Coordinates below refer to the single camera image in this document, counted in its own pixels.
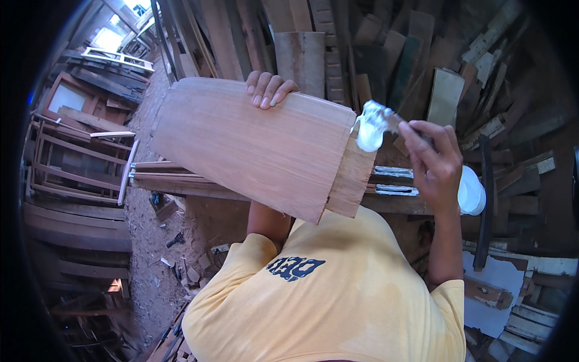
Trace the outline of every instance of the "yellow t-shirt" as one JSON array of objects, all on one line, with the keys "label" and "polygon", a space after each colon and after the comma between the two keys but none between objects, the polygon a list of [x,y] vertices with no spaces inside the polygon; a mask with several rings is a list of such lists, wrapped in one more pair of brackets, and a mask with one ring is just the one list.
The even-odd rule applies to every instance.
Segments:
[{"label": "yellow t-shirt", "polygon": [[429,293],[374,211],[297,221],[276,254],[231,245],[183,318],[199,361],[464,361],[463,281]]}]

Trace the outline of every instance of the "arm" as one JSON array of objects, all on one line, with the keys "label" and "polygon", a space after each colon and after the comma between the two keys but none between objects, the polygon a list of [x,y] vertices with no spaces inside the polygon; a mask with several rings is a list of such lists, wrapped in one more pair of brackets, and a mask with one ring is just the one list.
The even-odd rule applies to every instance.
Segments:
[{"label": "arm", "polygon": [[[247,77],[247,94],[251,103],[261,109],[275,107],[282,102],[289,92],[297,92],[298,86],[294,81],[284,81],[278,75],[253,71]],[[270,239],[276,246],[277,252],[285,243],[290,231],[291,217],[273,210],[257,201],[252,201],[250,215],[247,222],[247,234],[256,233]]]},{"label": "arm", "polygon": [[[448,280],[463,278],[463,248],[458,190],[463,158],[452,126],[441,127],[423,120],[401,122],[414,170],[414,185],[434,212],[435,231],[428,266],[429,289]],[[432,137],[438,151],[415,130]]]}]

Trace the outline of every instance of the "finger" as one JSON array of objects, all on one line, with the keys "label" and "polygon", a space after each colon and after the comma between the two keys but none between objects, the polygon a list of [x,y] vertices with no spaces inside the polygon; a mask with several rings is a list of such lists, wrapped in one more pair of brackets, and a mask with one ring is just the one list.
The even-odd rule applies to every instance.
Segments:
[{"label": "finger", "polygon": [[428,136],[432,137],[436,148],[438,148],[441,153],[450,154],[453,152],[450,139],[448,138],[448,133],[444,127],[432,122],[425,122],[423,120],[412,120],[409,124],[413,129],[422,131]]},{"label": "finger", "polygon": [[261,99],[263,98],[263,93],[269,84],[270,79],[273,77],[271,73],[261,73],[259,79],[257,81],[257,85],[255,86],[254,97],[251,100],[254,106],[259,107],[261,104]]},{"label": "finger", "polygon": [[428,142],[420,138],[412,127],[404,121],[398,124],[398,130],[406,141],[405,145],[408,152],[414,152],[429,169],[435,168],[439,163],[440,156],[430,147]]},{"label": "finger", "polygon": [[263,99],[261,101],[261,109],[269,109],[271,107],[270,103],[273,99],[273,94],[276,90],[283,84],[284,80],[279,75],[274,75],[267,84],[265,92],[263,92]]},{"label": "finger", "polygon": [[273,96],[271,106],[278,104],[279,102],[283,101],[285,97],[288,95],[289,92],[299,92],[298,85],[294,81],[285,81],[278,89]]},{"label": "finger", "polygon": [[455,150],[456,153],[461,153],[459,148],[459,141],[456,139],[456,132],[455,129],[451,125],[444,126],[444,129],[448,133],[448,139],[452,148]]},{"label": "finger", "polygon": [[422,186],[426,184],[426,171],[427,171],[426,165],[424,164],[424,162],[422,162],[422,160],[420,160],[416,152],[408,151],[408,154],[410,156],[410,163],[412,165],[412,170],[414,171],[413,177],[414,187],[416,187],[418,191],[420,191],[420,188],[422,188]]},{"label": "finger", "polygon": [[249,76],[247,76],[247,81],[245,85],[247,86],[247,94],[253,96],[255,92],[255,87],[257,85],[257,80],[259,79],[260,71],[252,71]]}]

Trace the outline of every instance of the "wood scrap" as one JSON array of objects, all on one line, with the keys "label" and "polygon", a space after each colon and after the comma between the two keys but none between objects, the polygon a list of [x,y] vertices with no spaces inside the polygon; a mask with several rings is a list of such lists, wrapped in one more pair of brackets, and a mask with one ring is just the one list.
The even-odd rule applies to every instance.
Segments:
[{"label": "wood scrap", "polygon": [[77,111],[76,109],[72,109],[70,107],[67,107],[65,105],[63,105],[62,107],[60,107],[58,109],[58,114],[64,116],[64,117],[69,117],[75,121],[78,121],[80,123],[84,123],[86,125],[89,125],[91,127],[94,127],[96,129],[105,131],[105,132],[127,132],[129,131],[129,128],[122,126],[122,125],[118,125],[116,123],[110,122],[106,119],[103,118],[99,118],[87,113],[83,113],[80,111]]},{"label": "wood scrap", "polygon": [[325,33],[278,32],[274,36],[278,74],[293,79],[302,93],[324,98]]},{"label": "wood scrap", "polygon": [[463,87],[463,77],[454,72],[436,68],[426,120],[439,126],[455,127],[455,114]]}]

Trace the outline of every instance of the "white glue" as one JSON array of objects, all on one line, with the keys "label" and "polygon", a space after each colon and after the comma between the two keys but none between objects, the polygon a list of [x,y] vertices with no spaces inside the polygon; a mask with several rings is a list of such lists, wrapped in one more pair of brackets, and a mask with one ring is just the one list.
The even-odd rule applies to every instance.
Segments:
[{"label": "white glue", "polygon": [[369,100],[364,104],[362,114],[356,117],[356,123],[360,122],[360,130],[358,131],[358,138],[356,143],[358,147],[366,152],[374,152],[382,146],[383,134],[386,131],[396,131],[391,129],[390,124],[386,119],[394,114],[392,109],[386,108],[380,103]]}]

